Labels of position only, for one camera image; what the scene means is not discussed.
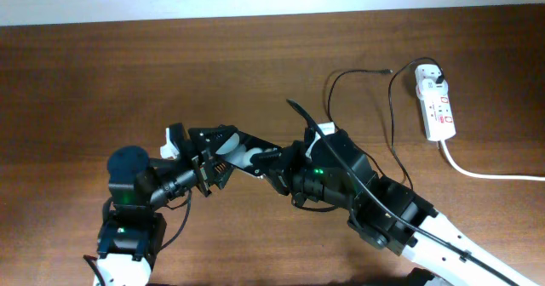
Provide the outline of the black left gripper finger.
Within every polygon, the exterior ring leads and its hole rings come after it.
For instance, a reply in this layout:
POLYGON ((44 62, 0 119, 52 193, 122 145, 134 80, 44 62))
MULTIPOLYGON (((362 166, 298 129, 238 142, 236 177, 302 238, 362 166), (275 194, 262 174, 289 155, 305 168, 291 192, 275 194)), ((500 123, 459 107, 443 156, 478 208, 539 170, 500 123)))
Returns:
POLYGON ((213 175, 210 180, 210 183, 213 186, 217 186, 220 190, 224 189, 229 181, 232 172, 234 171, 234 166, 230 163, 225 163, 221 161, 216 161, 213 163, 213 175))
POLYGON ((199 152, 228 154, 238 147, 238 129, 233 125, 217 128, 192 128, 189 137, 199 152))

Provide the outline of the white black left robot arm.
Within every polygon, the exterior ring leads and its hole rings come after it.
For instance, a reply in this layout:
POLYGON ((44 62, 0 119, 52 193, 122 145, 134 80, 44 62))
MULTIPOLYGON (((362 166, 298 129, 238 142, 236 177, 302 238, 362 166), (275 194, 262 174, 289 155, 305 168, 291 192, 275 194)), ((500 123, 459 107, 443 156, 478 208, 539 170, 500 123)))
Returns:
POLYGON ((225 187, 233 166, 223 160, 240 140, 238 129, 184 129, 180 123, 165 130, 160 156, 139 146, 125 146, 108 159, 111 196, 102 208, 97 255, 85 256, 95 285, 145 285, 165 239, 167 222, 161 209, 172 209, 178 197, 190 208, 193 192, 205 197, 210 188, 225 187))

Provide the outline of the white power strip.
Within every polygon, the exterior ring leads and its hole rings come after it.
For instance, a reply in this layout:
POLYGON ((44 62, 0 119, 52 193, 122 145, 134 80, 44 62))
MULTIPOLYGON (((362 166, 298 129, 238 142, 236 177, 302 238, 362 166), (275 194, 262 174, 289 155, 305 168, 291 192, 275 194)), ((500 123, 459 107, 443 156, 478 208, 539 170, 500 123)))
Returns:
POLYGON ((420 100, 422 119, 427 139, 448 140, 456 134, 454 118, 448 94, 420 100))

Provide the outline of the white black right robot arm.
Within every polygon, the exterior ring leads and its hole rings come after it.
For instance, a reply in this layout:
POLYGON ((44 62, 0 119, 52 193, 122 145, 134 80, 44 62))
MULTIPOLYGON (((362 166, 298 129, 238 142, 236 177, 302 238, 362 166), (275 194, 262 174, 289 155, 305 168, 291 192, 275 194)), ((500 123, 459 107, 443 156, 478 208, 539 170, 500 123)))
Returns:
POLYGON ((295 206, 307 200, 345 209, 348 225, 430 274, 426 285, 530 285, 532 281, 466 237, 409 187, 379 175, 348 134, 258 146, 249 161, 295 206))

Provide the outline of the black smartphone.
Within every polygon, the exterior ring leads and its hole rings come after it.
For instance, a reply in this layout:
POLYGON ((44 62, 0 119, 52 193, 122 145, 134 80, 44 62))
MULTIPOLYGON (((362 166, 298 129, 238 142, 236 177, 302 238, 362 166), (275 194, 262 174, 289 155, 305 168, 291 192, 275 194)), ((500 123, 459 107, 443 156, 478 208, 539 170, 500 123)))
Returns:
POLYGON ((251 158, 257 154, 273 152, 280 148, 268 141, 238 131, 234 133, 215 154, 223 161, 254 177, 262 177, 263 167, 257 167, 251 158))

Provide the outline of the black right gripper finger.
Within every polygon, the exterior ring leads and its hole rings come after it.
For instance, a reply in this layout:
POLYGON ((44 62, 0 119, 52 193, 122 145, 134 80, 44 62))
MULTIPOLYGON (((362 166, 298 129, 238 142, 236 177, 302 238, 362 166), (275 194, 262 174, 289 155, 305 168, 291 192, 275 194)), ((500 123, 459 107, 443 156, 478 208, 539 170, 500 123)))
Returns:
POLYGON ((255 155, 253 155, 250 159, 250 162, 256 167, 269 166, 272 163, 279 160, 281 155, 282 155, 281 148, 267 149, 264 152, 256 153, 255 155))
POLYGON ((264 177, 278 194, 283 196, 290 194, 289 182, 283 172, 270 170, 264 174, 264 177))

